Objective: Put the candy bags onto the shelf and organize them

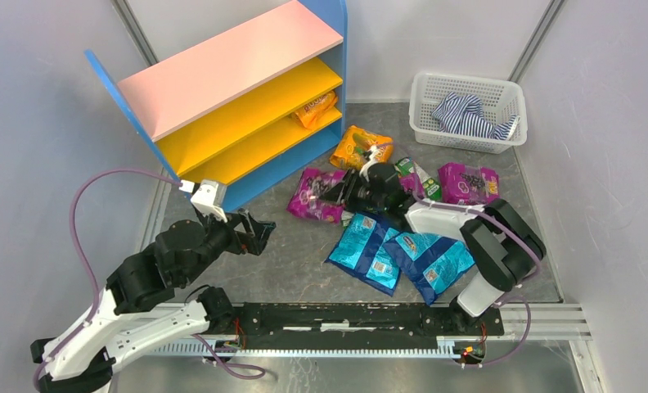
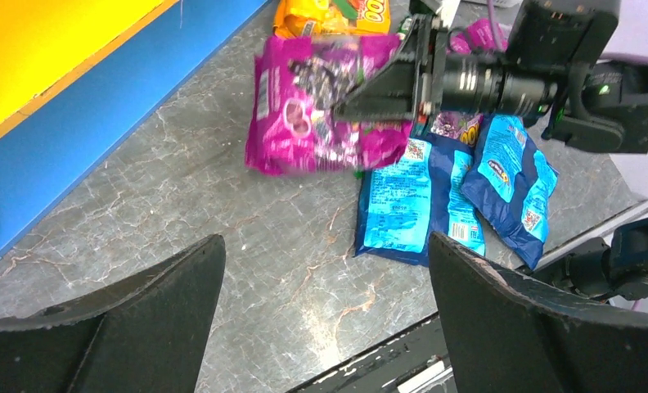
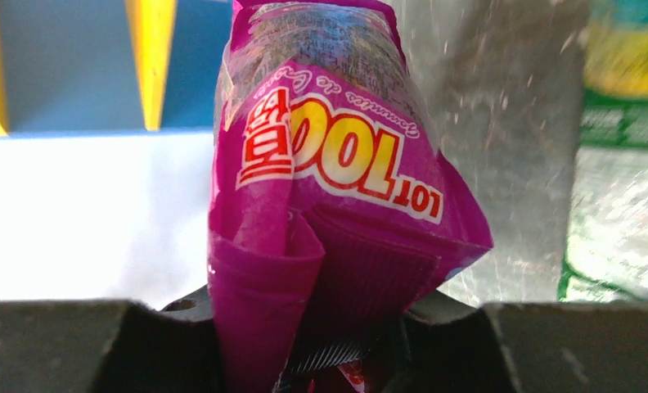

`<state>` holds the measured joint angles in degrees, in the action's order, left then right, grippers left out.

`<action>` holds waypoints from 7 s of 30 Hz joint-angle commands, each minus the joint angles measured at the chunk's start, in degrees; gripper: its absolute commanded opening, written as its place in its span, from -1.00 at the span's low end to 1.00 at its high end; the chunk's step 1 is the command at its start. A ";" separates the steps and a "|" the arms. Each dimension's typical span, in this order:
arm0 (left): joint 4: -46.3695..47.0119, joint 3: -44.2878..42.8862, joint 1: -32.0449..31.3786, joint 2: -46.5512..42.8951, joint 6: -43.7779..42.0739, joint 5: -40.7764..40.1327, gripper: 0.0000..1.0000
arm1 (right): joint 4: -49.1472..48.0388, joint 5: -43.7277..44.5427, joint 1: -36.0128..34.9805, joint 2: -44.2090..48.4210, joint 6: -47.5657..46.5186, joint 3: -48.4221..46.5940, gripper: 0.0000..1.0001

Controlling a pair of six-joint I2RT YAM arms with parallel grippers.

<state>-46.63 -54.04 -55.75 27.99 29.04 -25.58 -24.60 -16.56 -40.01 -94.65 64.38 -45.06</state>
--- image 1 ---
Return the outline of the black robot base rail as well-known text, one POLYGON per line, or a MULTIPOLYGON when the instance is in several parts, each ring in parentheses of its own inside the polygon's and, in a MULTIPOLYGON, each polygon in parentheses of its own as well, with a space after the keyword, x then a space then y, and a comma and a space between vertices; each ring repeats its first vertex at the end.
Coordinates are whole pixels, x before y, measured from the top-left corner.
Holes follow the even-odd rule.
POLYGON ((246 340, 247 350, 425 350, 440 337, 499 337, 497 309, 470 317, 424 303, 244 303, 210 322, 208 334, 246 340))

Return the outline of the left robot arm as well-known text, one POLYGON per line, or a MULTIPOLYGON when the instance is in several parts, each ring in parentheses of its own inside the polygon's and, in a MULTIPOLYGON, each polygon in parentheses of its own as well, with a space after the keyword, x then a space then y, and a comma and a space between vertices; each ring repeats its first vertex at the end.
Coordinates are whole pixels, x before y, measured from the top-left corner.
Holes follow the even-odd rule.
POLYGON ((131 329, 178 289, 193 283, 222 254, 261 255, 276 229, 245 209, 227 221, 180 220, 127 257, 82 317, 59 337, 30 346, 39 392, 98 392, 141 356, 184 336, 222 333, 236 320, 226 292, 207 286, 179 310, 131 329))

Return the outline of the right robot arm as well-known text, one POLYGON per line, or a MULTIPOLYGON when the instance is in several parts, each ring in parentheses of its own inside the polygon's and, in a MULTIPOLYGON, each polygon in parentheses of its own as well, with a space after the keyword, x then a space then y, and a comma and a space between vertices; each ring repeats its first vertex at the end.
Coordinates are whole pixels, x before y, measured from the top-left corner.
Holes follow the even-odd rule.
POLYGON ((503 199, 486 205, 451 205, 422 198, 406 189, 391 164, 349 170, 322 195, 352 213, 372 213, 399 230, 387 245, 406 275, 418 279, 422 292, 435 294, 448 266, 467 260, 477 269, 452 305, 471 318, 505 303, 505 294, 541 268, 547 248, 542 239, 503 199))

